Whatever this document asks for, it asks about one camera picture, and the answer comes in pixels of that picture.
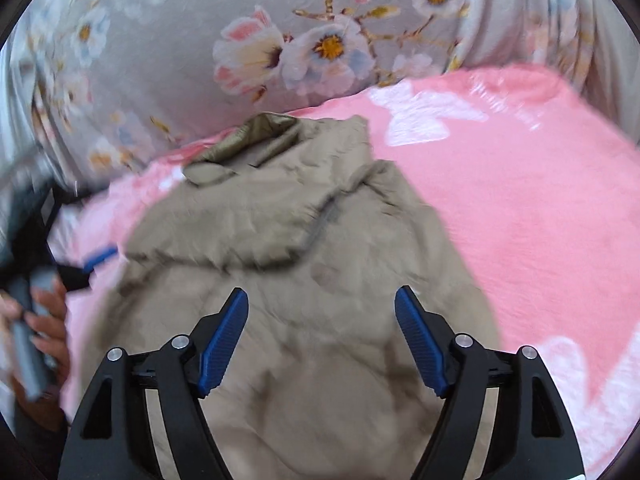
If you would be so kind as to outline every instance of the jacket sleeve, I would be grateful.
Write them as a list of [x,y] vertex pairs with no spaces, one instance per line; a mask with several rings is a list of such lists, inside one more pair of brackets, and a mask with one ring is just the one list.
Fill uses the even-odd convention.
[[49,431],[33,421],[18,402],[14,402],[14,431],[16,440],[43,476],[47,480],[56,480],[68,433],[66,419],[57,432]]

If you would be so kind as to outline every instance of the human hand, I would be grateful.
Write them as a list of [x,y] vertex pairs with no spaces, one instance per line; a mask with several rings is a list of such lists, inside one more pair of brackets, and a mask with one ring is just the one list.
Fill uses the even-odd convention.
[[[47,337],[34,336],[33,345],[41,352],[52,356],[58,367],[56,377],[58,386],[62,387],[69,375],[70,355],[66,343],[66,289],[58,277],[52,284],[52,292],[31,289],[33,300],[46,308],[50,316],[37,316],[33,312],[24,313],[24,321],[35,332],[40,332]],[[4,331],[4,343],[7,354],[11,358],[13,367],[13,385],[17,402],[21,408],[38,424],[51,431],[60,428],[64,417],[58,406],[58,399],[41,399],[29,402],[20,383],[20,373],[16,366],[14,356],[14,342],[11,337],[11,323],[22,316],[22,307],[13,298],[0,293],[0,317]]]

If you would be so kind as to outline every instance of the metal screw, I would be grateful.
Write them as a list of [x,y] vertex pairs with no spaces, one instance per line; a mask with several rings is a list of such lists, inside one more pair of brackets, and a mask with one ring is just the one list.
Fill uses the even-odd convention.
[[535,359],[538,357],[538,351],[533,348],[533,346],[523,346],[522,347],[522,355],[527,359]]
[[177,335],[171,341],[171,346],[180,350],[189,344],[189,337],[185,335]]
[[122,357],[122,348],[112,348],[107,353],[107,359],[109,361],[117,361]]
[[462,348],[469,348],[473,343],[473,338],[467,334],[458,334],[456,336],[456,344],[462,346]]

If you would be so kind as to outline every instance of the pink blanket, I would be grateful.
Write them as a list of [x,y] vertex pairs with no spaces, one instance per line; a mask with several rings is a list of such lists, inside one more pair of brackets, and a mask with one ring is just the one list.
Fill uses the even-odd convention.
[[[539,349],[597,478],[640,416],[640,153],[559,77],[525,66],[405,80],[294,114],[369,119],[375,155],[395,160],[440,211],[492,302],[503,348]],[[109,242],[123,250],[145,209],[182,179],[180,165],[218,138],[114,183],[85,209],[70,256]],[[76,363],[122,261],[70,298]]]

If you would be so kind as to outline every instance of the floral pillow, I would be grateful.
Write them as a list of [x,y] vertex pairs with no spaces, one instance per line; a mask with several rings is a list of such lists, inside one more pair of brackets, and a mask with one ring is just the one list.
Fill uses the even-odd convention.
[[592,0],[35,0],[18,30],[68,180],[463,64],[545,63],[580,88],[594,36]]

